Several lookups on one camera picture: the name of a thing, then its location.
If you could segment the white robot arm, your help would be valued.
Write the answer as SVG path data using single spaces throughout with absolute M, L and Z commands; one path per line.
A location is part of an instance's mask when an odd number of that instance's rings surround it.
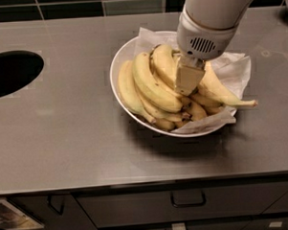
M 225 52 L 252 1 L 185 0 L 177 30 L 176 92 L 188 96 L 197 87 L 205 62 Z

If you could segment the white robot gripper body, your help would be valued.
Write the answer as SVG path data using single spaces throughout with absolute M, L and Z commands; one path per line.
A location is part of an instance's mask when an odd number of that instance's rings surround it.
M 179 17 L 177 44 L 187 58 L 210 60 L 220 57 L 236 33 L 239 11 L 219 7 L 200 20 L 184 6 Z

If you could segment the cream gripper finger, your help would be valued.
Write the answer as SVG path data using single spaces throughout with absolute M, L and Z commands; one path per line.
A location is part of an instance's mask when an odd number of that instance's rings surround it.
M 180 56 L 177 60 L 174 90 L 189 96 L 205 76 L 205 61 L 200 58 Z

